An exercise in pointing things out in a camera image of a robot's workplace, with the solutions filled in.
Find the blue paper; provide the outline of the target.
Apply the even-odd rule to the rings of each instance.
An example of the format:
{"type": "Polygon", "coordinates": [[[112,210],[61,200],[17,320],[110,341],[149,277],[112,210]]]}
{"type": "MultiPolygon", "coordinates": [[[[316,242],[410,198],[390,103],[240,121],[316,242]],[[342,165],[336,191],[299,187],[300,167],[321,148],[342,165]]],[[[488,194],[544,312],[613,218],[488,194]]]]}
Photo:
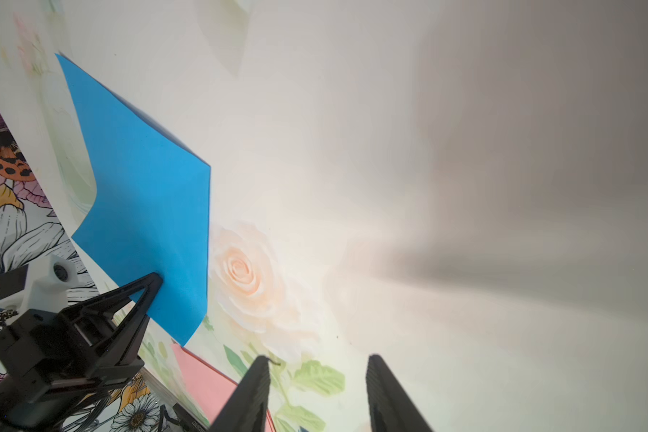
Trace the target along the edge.
{"type": "Polygon", "coordinates": [[[119,286],[159,274],[149,316],[185,345],[208,306],[212,169],[70,59],[58,61],[96,183],[73,239],[119,286]]]}

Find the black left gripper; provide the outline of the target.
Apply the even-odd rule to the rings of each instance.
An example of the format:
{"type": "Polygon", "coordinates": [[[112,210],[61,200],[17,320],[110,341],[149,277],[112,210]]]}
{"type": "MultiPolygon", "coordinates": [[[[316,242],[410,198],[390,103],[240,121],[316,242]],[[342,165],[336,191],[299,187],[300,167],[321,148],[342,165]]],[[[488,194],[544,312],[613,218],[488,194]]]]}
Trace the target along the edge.
{"type": "Polygon", "coordinates": [[[144,367],[161,275],[68,304],[78,284],[74,264],[54,256],[0,275],[0,310],[18,313],[0,329],[0,431],[59,431],[82,408],[102,410],[144,367]]]}

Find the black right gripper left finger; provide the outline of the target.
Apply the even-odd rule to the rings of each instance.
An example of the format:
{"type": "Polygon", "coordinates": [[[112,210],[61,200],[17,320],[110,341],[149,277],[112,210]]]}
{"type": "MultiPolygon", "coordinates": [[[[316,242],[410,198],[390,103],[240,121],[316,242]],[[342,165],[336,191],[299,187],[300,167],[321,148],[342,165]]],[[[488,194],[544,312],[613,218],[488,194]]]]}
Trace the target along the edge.
{"type": "Polygon", "coordinates": [[[210,432],[265,432],[271,385],[270,359],[258,356],[212,422],[210,432]]]}

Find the pink paper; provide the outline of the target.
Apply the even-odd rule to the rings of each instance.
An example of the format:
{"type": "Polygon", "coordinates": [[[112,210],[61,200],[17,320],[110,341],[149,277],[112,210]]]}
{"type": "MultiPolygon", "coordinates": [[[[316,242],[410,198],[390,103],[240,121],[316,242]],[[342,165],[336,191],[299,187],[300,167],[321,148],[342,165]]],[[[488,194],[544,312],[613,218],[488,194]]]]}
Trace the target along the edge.
{"type": "MultiPolygon", "coordinates": [[[[185,388],[198,403],[211,426],[242,379],[238,382],[232,380],[178,344],[173,346],[173,352],[185,388]]],[[[275,424],[268,410],[266,431],[274,430],[275,424]]]]}

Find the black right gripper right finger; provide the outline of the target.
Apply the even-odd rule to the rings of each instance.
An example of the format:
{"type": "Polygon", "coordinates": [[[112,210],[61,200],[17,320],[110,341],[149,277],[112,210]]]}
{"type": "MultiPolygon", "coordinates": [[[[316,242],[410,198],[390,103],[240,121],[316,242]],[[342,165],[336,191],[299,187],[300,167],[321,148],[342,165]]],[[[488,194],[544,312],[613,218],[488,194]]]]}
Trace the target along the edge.
{"type": "Polygon", "coordinates": [[[369,356],[365,383],[372,432],[432,432],[381,356],[369,356]]]}

